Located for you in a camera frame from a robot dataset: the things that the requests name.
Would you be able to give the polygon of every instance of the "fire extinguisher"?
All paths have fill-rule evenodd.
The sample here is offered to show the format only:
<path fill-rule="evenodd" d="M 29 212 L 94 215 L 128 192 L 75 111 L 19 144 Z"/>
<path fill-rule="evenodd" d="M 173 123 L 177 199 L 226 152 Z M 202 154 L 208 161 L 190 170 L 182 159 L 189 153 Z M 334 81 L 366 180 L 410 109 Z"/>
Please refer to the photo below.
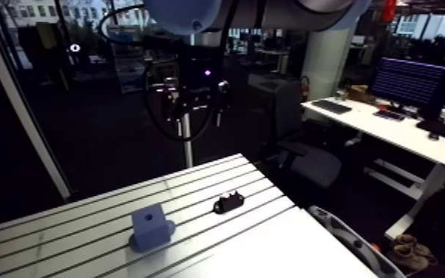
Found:
<path fill-rule="evenodd" d="M 300 78 L 300 81 L 302 82 L 302 102 L 305 102 L 307 101 L 307 97 L 309 96 L 310 79 L 306 75 L 303 75 Z"/>
<path fill-rule="evenodd" d="M 396 0 L 384 0 L 383 13 L 381 14 L 381 20 L 383 22 L 390 23 L 395 17 L 395 9 L 397 8 Z"/>

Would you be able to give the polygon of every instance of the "brown shoe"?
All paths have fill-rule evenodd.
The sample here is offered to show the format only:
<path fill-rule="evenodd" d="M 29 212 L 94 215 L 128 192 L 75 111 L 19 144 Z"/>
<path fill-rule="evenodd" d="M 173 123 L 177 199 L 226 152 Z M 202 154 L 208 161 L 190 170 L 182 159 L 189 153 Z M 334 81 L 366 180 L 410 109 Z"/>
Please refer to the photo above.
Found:
<path fill-rule="evenodd" d="M 433 256 L 429 248 L 427 248 L 422 244 L 419 244 L 418 240 L 415 237 L 411 236 L 410 234 L 400 234 L 395 238 L 395 240 L 393 240 L 393 246 L 407 245 L 407 244 L 414 247 L 414 254 L 426 257 L 430 265 L 438 264 L 438 261 L 436 260 L 435 256 Z"/>
<path fill-rule="evenodd" d="M 411 245 L 397 245 L 388 252 L 387 257 L 408 274 L 418 273 L 429 265 L 428 259 L 414 254 Z"/>

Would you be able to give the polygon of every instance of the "glass wall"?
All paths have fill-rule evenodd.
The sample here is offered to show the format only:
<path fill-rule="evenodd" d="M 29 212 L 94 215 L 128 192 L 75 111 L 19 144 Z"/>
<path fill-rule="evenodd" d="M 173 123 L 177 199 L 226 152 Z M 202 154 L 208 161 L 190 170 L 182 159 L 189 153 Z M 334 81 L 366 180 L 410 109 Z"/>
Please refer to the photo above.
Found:
<path fill-rule="evenodd" d="M 143 53 L 98 35 L 105 15 L 140 3 L 0 0 L 7 65 L 68 186 L 83 197 L 185 168 L 183 145 L 165 139 L 145 110 Z M 153 25 L 136 9 L 112 17 L 103 31 L 141 33 Z"/>

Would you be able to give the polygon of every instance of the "cable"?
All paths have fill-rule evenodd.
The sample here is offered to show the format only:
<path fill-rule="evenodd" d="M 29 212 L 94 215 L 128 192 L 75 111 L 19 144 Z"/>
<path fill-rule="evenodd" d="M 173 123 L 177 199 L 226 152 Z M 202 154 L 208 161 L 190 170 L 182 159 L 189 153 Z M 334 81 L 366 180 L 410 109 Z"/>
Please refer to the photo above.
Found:
<path fill-rule="evenodd" d="M 143 9 L 145 7 L 145 4 L 138 4 L 138 5 L 132 5 L 132 6 L 127 6 L 127 7 L 122 7 L 119 9 L 116 9 L 114 11 L 112 11 L 111 13 L 107 13 L 99 22 L 98 22 L 98 35 L 100 37 L 102 37 L 103 39 L 105 39 L 106 41 L 108 41 L 111 44 L 120 44 L 120 45 L 128 45 L 128 46 L 138 46 L 141 47 L 142 43 L 140 41 L 116 41 L 113 38 L 110 38 L 109 36 L 105 35 L 105 33 L 103 32 L 103 23 L 105 23 L 105 21 L 109 18 L 111 18 L 113 15 L 115 15 L 116 13 L 122 13 L 124 11 L 127 10 L 131 10 L 131 9 Z"/>
<path fill-rule="evenodd" d="M 210 109 L 205 114 L 202 126 L 192 136 L 186 137 L 186 138 L 182 138 L 182 137 L 179 137 L 179 136 L 170 135 L 166 130 L 164 130 L 162 125 L 157 121 L 157 119 L 156 119 L 156 117 L 154 115 L 154 112 L 152 111 L 152 107 L 150 106 L 149 97 L 147 95 L 147 92 L 149 91 L 149 86 L 148 86 L 148 82 L 147 82 L 148 79 L 147 79 L 146 75 L 147 75 L 147 73 L 148 73 L 148 71 L 150 70 L 151 67 L 152 67 L 152 65 L 149 64 L 149 65 L 146 66 L 145 70 L 143 71 L 144 92 L 142 93 L 142 95 L 143 95 L 143 102 L 145 103 L 146 111 L 149 113 L 149 116 L 152 119 L 152 123 L 154 123 L 155 127 L 157 128 L 157 130 L 160 133 L 162 133 L 162 135 L 164 135 L 168 139 L 171 139 L 171 140 L 176 141 L 176 142 L 188 142 L 188 141 L 191 141 L 191 140 L 194 140 L 194 139 L 198 138 L 205 131 L 205 129 L 207 129 L 208 123 L 210 122 L 210 118 L 212 116 L 212 112 L 214 111 L 214 109 Z"/>
<path fill-rule="evenodd" d="M 238 8 L 239 2 L 240 2 L 240 0 L 232 1 L 231 6 L 228 11 L 228 15 L 226 16 L 226 20 L 225 20 L 223 29 L 221 30 L 222 31 L 221 40 L 220 40 L 220 45 L 219 45 L 218 52 L 217 52 L 218 57 L 219 57 L 217 59 L 217 67 L 219 69 L 221 69 L 221 72 L 222 72 L 222 68 L 223 68 L 223 59 L 224 59 L 224 53 L 225 53 L 226 40 L 228 39 L 228 35 L 229 35 L 228 34 L 229 28 L 231 27 L 231 22 L 233 21 L 234 14 Z M 140 41 L 125 42 L 125 41 L 117 41 L 113 38 L 110 38 L 109 36 L 105 35 L 105 33 L 103 32 L 103 23 L 105 23 L 105 21 L 108 18 L 112 17 L 116 13 L 122 13 L 124 11 L 136 9 L 136 8 L 143 9 L 144 7 L 145 7 L 144 4 L 137 4 L 137 5 L 132 5 L 132 6 L 128 6 L 128 7 L 122 7 L 120 9 L 112 11 L 111 13 L 108 13 L 98 22 L 98 35 L 112 44 L 119 44 L 119 45 L 126 45 L 126 46 L 138 46 L 138 47 L 143 46 L 143 44 Z M 211 102 L 207 106 L 208 111 L 205 114 L 205 117 L 203 119 L 203 124 L 200 126 L 200 128 L 192 136 L 189 136 L 187 138 L 173 136 L 173 135 L 169 134 L 166 130 L 164 130 L 162 125 L 157 121 L 157 119 L 154 116 L 154 113 L 152 111 L 152 107 L 150 106 L 150 102 L 149 102 L 148 95 L 147 95 L 147 93 L 149 91 L 147 74 L 151 67 L 152 67 L 151 64 L 147 64 L 145 70 L 143 71 L 143 86 L 144 86 L 143 101 L 145 102 L 146 110 L 149 113 L 149 116 L 152 119 L 152 122 L 154 123 L 155 127 L 158 129 L 158 131 L 162 135 L 166 136 L 168 139 L 171 139 L 171 140 L 174 140 L 177 142 L 187 142 L 187 141 L 191 141 L 191 140 L 198 138 L 207 129 L 207 126 L 210 122 L 211 116 L 214 113 L 214 102 L 215 102 L 215 99 L 217 99 L 216 96 L 218 95 L 218 92 L 219 92 L 218 86 L 213 85 L 211 88 L 211 90 L 214 91 L 213 92 L 214 97 L 211 98 Z"/>

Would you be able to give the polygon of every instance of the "mouse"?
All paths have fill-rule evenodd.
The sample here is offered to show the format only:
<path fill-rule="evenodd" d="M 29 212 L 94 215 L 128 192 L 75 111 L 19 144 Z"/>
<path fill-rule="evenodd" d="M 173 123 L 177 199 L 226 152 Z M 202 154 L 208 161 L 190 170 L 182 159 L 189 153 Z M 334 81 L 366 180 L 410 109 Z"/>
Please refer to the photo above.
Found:
<path fill-rule="evenodd" d="M 433 140 L 433 141 L 438 141 L 438 139 L 440 139 L 440 135 L 430 132 L 428 134 L 428 139 Z"/>

